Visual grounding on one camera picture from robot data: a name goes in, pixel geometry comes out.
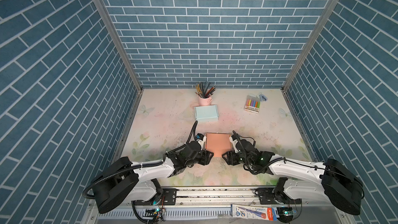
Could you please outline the pink paper box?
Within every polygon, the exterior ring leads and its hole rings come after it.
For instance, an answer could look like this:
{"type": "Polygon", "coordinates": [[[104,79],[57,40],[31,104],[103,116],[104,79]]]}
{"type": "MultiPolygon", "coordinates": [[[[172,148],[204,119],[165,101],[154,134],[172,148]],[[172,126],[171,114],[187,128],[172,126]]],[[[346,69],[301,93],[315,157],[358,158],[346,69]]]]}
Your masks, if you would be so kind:
{"type": "Polygon", "coordinates": [[[221,158],[224,153],[233,149],[230,137],[229,134],[207,133],[206,150],[212,152],[214,157],[221,158]]]}

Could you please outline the light blue paper box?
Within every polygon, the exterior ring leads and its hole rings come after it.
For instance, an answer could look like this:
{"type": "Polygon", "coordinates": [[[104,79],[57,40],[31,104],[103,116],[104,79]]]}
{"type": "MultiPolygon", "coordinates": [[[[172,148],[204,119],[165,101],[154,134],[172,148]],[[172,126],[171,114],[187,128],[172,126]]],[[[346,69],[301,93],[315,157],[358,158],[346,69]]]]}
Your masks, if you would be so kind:
{"type": "Polygon", "coordinates": [[[219,113],[216,105],[196,106],[194,108],[195,119],[198,122],[218,121],[219,113]]]}

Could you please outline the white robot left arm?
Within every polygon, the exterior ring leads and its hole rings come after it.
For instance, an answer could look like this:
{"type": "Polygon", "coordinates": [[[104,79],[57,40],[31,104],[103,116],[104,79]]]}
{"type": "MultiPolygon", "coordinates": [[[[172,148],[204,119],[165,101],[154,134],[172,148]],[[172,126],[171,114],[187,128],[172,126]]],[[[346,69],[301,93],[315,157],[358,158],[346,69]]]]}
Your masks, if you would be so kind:
{"type": "Polygon", "coordinates": [[[160,178],[181,174],[196,164],[210,164],[214,154],[206,150],[206,136],[196,134],[195,122],[186,142],[165,152],[159,160],[131,162],[121,157],[94,178],[82,196],[93,199],[99,213],[104,214],[118,207],[123,201],[146,202],[156,205],[163,200],[164,190],[160,178]]]}

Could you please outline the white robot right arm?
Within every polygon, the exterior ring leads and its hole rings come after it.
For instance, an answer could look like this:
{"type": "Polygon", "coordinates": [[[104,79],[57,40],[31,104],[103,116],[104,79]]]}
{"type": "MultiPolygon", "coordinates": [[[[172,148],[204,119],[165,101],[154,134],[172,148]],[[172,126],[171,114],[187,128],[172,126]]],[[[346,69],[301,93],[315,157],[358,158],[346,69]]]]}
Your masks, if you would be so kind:
{"type": "Polygon", "coordinates": [[[278,178],[271,193],[274,202],[322,201],[347,214],[360,215],[364,198],[363,182],[339,161],[306,162],[270,151],[259,151],[237,133],[233,133],[230,142],[232,150],[222,155],[228,165],[241,164],[252,175],[269,174],[278,178]]]}

